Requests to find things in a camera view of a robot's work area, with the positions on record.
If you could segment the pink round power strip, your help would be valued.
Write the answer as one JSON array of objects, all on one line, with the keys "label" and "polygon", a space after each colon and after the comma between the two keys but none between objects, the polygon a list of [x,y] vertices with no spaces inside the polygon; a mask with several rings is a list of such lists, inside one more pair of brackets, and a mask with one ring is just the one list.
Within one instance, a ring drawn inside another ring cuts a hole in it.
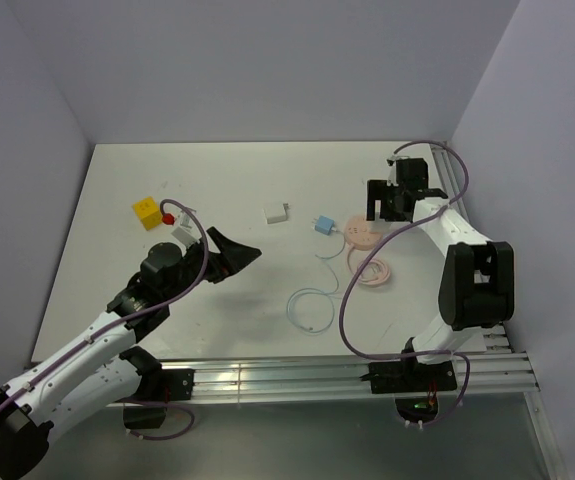
[{"label": "pink round power strip", "polygon": [[344,226],[343,236],[346,243],[359,251],[371,251],[382,240],[381,232],[371,230],[371,223],[361,215],[350,217]]}]

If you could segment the blue charger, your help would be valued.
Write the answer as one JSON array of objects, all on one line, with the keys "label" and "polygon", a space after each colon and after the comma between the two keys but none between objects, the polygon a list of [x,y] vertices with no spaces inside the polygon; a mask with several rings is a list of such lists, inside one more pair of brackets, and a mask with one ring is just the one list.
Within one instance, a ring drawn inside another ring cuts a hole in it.
[{"label": "blue charger", "polygon": [[324,215],[319,215],[313,220],[313,229],[326,236],[337,232],[336,222]]}]

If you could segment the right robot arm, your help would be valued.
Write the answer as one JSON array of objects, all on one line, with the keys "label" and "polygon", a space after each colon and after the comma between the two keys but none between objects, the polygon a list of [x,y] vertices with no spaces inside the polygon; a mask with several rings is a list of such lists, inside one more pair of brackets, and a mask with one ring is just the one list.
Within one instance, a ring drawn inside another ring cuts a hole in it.
[{"label": "right robot arm", "polygon": [[420,228],[444,258],[438,290],[438,315],[409,350],[418,355],[400,365],[402,383],[419,390],[471,336],[513,316],[514,250],[474,229],[453,208],[447,194],[429,186],[429,168],[422,158],[388,161],[386,180],[367,182],[366,220],[406,222]]}]

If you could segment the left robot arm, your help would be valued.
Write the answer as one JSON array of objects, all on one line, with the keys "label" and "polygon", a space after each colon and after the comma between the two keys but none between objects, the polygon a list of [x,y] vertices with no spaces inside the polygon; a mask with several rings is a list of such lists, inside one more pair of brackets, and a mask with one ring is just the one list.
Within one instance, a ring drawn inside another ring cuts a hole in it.
[{"label": "left robot arm", "polygon": [[75,339],[0,386],[0,478],[20,479],[51,443],[105,406],[164,400],[162,365],[139,342],[201,281],[239,273],[262,252],[211,227],[186,247],[158,243],[105,312]]}]

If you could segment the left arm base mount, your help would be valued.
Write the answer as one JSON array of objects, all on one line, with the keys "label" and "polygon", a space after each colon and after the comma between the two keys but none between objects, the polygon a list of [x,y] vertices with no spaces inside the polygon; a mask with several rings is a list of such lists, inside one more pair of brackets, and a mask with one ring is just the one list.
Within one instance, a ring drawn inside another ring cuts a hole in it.
[{"label": "left arm base mount", "polygon": [[[162,441],[188,433],[195,423],[195,414],[180,405],[192,397],[195,371],[193,369],[162,369],[144,376],[135,393],[123,399],[122,419],[128,434],[149,441]],[[153,435],[146,430],[157,430],[171,418],[171,411],[180,411],[186,425],[177,433]]]}]

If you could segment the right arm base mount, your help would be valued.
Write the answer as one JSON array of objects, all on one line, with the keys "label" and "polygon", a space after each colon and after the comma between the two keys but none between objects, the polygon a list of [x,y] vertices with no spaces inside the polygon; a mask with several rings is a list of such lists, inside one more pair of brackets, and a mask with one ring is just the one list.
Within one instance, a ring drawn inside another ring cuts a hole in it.
[{"label": "right arm base mount", "polygon": [[426,365],[416,359],[370,363],[360,379],[370,384],[372,394],[412,394],[397,399],[396,409],[405,420],[426,423],[439,412],[438,394],[457,389],[451,362]]}]

